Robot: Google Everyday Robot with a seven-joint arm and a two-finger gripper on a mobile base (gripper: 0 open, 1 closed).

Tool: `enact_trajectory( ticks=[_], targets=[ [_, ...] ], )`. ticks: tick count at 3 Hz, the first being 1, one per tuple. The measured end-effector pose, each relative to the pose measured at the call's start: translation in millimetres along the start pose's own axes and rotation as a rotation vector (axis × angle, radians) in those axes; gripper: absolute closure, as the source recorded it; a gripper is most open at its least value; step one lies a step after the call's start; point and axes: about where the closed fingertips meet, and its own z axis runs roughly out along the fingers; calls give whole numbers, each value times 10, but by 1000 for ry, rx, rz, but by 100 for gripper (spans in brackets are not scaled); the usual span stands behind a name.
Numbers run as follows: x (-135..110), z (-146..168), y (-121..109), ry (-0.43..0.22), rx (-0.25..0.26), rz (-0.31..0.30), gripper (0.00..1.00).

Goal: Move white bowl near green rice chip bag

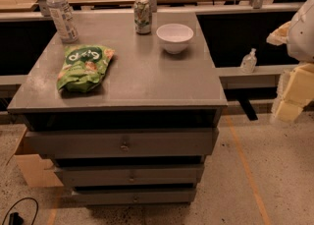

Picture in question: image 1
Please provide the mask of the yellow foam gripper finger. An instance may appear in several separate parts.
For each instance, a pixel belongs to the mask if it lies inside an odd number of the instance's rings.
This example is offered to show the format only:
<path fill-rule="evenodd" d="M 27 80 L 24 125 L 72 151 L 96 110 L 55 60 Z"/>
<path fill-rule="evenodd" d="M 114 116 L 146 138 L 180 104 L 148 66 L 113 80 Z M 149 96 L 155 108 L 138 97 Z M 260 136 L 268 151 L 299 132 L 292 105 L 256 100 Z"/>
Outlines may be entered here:
<path fill-rule="evenodd" d="M 290 22 L 284 23 L 268 35 L 266 42 L 276 46 L 286 44 L 288 42 L 289 27 Z"/>
<path fill-rule="evenodd" d="M 314 64 L 301 63 L 280 75 L 277 97 L 272 106 L 274 122 L 294 122 L 314 100 Z"/>

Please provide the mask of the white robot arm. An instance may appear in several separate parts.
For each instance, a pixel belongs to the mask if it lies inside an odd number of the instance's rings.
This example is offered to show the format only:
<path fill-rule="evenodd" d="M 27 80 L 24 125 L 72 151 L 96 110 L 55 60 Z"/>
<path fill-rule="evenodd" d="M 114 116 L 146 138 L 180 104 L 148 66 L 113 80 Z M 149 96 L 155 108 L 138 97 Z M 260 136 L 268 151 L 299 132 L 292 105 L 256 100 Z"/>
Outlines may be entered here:
<path fill-rule="evenodd" d="M 285 44 L 288 56 L 299 62 L 280 75 L 272 107 L 274 122 L 291 123 L 314 100 L 314 0 L 306 0 L 292 19 L 270 33 L 266 41 Z"/>

